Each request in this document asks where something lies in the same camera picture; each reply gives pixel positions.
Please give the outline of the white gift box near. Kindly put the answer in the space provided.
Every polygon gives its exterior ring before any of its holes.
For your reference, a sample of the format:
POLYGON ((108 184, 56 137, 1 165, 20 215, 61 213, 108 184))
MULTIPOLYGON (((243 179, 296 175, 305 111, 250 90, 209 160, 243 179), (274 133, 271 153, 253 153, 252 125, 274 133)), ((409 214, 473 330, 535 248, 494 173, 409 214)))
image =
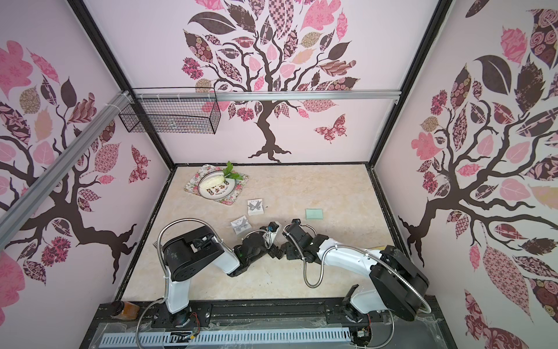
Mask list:
POLYGON ((237 236, 245 234, 252 229, 252 226, 245 215, 232 221, 230 224, 237 236))

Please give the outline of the aluminium rail left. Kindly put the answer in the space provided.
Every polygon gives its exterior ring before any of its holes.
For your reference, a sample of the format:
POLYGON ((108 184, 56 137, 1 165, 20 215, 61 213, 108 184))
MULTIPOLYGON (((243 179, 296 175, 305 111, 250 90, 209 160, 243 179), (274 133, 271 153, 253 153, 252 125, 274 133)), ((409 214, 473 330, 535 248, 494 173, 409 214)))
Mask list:
POLYGON ((121 91, 105 105, 81 135, 46 169, 46 171, 30 187, 26 195, 19 199, 1 217, 1 248, 4 249, 18 233, 27 220, 40 207, 42 202, 53 192, 56 185, 71 170, 71 167, 84 155, 95 139, 110 122, 118 116, 121 109, 132 102, 128 91, 121 91))

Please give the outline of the white gift box far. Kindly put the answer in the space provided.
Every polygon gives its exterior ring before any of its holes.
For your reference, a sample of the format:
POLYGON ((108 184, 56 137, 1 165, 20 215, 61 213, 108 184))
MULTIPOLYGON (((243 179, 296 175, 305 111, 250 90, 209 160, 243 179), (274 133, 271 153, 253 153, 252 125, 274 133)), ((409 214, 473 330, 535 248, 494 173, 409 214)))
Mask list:
POLYGON ((247 201, 247 207, 249 216, 264 214, 263 199, 250 199, 247 201))

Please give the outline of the floral round plate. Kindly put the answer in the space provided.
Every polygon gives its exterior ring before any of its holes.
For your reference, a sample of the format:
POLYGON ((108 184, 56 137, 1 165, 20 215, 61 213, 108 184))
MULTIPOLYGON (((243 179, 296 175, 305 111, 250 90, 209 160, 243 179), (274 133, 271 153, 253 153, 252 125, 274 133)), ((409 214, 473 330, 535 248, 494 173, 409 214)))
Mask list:
POLYGON ((236 180, 225 179, 223 171, 205 175, 199 185, 198 193, 205 199, 220 200, 230 195, 236 187, 236 180))

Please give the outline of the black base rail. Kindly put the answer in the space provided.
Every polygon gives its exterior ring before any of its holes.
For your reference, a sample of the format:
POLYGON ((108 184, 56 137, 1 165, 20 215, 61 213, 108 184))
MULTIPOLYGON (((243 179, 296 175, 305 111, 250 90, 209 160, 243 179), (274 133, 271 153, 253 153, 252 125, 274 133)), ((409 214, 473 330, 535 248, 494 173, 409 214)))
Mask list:
POLYGON ((348 298, 292 298, 267 300, 194 300, 185 311, 170 314, 165 305, 154 305, 147 310, 142 323, 154 328, 192 329, 200 324, 208 328, 211 324, 232 324, 256 320, 295 320, 317 318, 327 324, 342 324, 356 327, 373 322, 387 321, 386 311, 370 311, 358 314, 348 298))

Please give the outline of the green leaf sprig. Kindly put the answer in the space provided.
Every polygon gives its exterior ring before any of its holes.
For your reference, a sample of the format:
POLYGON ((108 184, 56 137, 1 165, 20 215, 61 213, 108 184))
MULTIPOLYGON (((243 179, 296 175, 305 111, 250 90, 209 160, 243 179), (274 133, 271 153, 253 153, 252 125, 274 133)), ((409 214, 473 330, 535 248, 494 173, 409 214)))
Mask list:
POLYGON ((223 177, 225 179, 231 180, 243 180, 244 177, 241 174, 238 174, 234 171, 234 165, 231 161, 227 162, 225 169, 223 170, 223 177))

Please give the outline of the white gift box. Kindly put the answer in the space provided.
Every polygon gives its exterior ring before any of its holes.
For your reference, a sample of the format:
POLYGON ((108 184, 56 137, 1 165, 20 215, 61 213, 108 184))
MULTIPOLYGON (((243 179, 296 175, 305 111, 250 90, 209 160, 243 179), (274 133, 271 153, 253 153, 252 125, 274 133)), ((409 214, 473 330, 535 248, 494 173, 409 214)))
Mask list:
POLYGON ((263 199, 250 199, 247 201, 247 207, 249 216, 264 214, 263 199))
POLYGON ((252 226, 245 215, 232 221, 230 224, 237 236, 245 234, 252 229, 252 226))

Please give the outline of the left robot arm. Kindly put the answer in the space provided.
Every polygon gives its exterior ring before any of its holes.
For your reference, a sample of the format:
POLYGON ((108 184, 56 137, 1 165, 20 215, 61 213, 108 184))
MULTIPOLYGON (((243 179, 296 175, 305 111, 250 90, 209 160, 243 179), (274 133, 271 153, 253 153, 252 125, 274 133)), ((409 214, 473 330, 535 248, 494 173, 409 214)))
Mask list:
POLYGON ((280 230, 278 222, 248 233, 242 243, 232 249, 219 242, 215 232, 202 225, 158 247, 166 285, 164 302, 170 314, 190 308, 190 279, 205 267, 214 265, 230 277, 246 272, 248 267, 266 255, 282 258, 283 252, 274 245, 280 230))

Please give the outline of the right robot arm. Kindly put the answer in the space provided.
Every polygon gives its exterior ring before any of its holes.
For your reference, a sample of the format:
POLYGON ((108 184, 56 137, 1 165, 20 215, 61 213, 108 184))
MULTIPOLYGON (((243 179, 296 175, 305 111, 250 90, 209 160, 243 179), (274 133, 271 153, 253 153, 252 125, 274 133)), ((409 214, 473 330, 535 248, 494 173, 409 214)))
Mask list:
POLYGON ((390 311, 406 321, 419 313, 430 314, 426 300, 429 279, 398 248, 365 249, 343 244, 329 236, 317 234, 313 227, 298 219, 283 228, 288 255, 303 262, 303 280, 307 287, 322 285, 327 267, 367 277, 370 282, 354 286, 347 295, 349 309, 357 314, 390 311))

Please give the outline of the left amber spice jar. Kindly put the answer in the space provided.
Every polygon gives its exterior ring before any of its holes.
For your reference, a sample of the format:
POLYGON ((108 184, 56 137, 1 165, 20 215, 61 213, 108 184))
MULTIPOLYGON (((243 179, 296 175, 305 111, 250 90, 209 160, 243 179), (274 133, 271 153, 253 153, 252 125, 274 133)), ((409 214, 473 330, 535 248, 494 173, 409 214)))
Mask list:
POLYGON ((138 317, 139 305, 117 300, 110 304, 110 317, 118 320, 133 321, 138 317))

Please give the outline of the floral square tray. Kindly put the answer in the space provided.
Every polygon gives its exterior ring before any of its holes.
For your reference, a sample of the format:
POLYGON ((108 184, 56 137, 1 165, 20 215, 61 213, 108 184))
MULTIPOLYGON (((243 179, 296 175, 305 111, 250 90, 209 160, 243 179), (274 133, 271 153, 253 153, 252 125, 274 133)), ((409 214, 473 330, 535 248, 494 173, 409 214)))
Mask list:
POLYGON ((226 167, 205 164, 185 185, 184 190, 204 199, 231 206, 240 196, 248 180, 249 176, 235 171, 232 164, 226 167))

